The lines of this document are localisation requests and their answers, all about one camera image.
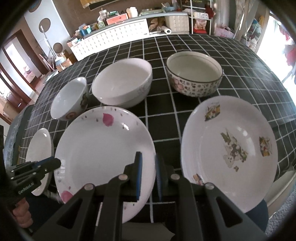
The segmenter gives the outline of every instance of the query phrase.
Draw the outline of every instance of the ceramic plate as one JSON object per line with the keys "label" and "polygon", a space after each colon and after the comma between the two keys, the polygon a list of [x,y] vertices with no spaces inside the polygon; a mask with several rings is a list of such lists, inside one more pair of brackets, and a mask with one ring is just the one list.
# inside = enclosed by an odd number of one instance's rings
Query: ceramic plate
{"label": "ceramic plate", "polygon": [[[48,130],[42,128],[38,130],[33,136],[26,155],[27,161],[41,161],[54,155],[54,147],[52,139]],[[45,177],[41,180],[41,185],[36,188],[32,193],[35,196],[41,195],[49,185],[52,172],[45,174]]]}
{"label": "ceramic plate", "polygon": [[278,161],[274,133],[250,103],[217,96],[190,115],[182,137],[181,164],[192,183],[214,183],[243,212],[262,201]]}
{"label": "ceramic plate", "polygon": [[155,149],[141,120],[118,107],[98,107],[77,117],[66,129],[55,157],[62,162],[54,171],[58,192],[67,202],[85,184],[101,185],[143,155],[141,195],[136,203],[123,204],[122,221],[133,218],[145,205],[155,180]]}

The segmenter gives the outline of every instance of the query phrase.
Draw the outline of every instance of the storage box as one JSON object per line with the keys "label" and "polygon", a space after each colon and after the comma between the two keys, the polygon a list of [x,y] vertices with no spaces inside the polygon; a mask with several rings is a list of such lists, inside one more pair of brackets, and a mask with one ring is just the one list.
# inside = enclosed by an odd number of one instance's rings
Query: storage box
{"label": "storage box", "polygon": [[165,24],[170,30],[172,30],[172,33],[189,33],[188,15],[166,16]]}
{"label": "storage box", "polygon": [[117,15],[112,18],[108,18],[107,23],[108,23],[108,25],[110,25],[110,24],[117,23],[117,22],[120,22],[120,21],[123,21],[126,19],[128,19],[128,15],[125,13],[125,14]]}

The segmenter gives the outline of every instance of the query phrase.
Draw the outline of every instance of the finger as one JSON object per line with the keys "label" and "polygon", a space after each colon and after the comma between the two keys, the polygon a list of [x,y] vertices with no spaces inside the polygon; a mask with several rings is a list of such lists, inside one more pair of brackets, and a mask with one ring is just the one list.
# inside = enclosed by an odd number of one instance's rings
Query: finger
{"label": "finger", "polygon": [[29,219],[26,223],[20,224],[20,227],[22,228],[28,228],[33,224],[33,219]]}
{"label": "finger", "polygon": [[22,217],[25,215],[25,213],[29,210],[29,204],[26,201],[22,205],[19,205],[17,208],[15,208],[12,213],[16,217]]}
{"label": "finger", "polygon": [[15,206],[18,207],[22,204],[24,204],[26,202],[26,198],[23,198],[22,200],[20,200]]}
{"label": "finger", "polygon": [[23,217],[15,217],[15,219],[17,220],[18,224],[24,224],[31,219],[31,214],[29,211],[27,211]]}

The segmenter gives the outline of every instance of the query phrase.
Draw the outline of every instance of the plastic bag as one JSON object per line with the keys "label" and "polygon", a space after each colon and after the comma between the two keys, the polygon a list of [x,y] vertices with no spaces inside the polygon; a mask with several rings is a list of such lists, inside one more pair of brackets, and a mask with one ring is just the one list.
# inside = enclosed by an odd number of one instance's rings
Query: plastic bag
{"label": "plastic bag", "polygon": [[196,19],[195,20],[195,24],[194,24],[194,28],[196,30],[203,30],[203,31],[205,31],[205,26],[206,25],[207,25],[207,21],[206,20]]}
{"label": "plastic bag", "polygon": [[231,39],[234,37],[234,33],[230,31],[230,28],[224,25],[217,26],[214,35]]}

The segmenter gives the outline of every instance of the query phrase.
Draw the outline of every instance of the table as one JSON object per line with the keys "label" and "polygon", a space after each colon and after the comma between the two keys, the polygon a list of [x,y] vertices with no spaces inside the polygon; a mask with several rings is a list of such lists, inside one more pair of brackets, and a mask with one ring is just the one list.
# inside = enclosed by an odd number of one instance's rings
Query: table
{"label": "table", "polygon": [[[166,59],[173,53],[192,50],[216,59],[224,70],[222,82],[212,95],[229,95],[242,98],[266,117],[271,125],[278,146],[279,163],[275,180],[295,166],[296,107],[274,73],[259,57],[236,40],[208,35],[168,35],[132,41],[93,54],[51,78],[45,85],[27,123],[21,148],[20,162],[25,161],[30,140],[40,128],[47,128],[54,148],[71,121],[53,120],[51,103],[58,91],[71,79],[84,76],[91,88],[95,76],[111,63],[125,58],[143,58],[153,67],[153,82],[147,98],[129,110],[137,115],[148,128],[156,152],[165,163],[173,165],[178,174],[180,142],[186,121],[194,108],[206,98],[192,98],[175,92],[169,85],[165,71]],[[88,109],[102,104],[91,94]],[[173,203],[159,203],[154,187],[147,205],[131,221],[163,222],[172,218]]]}

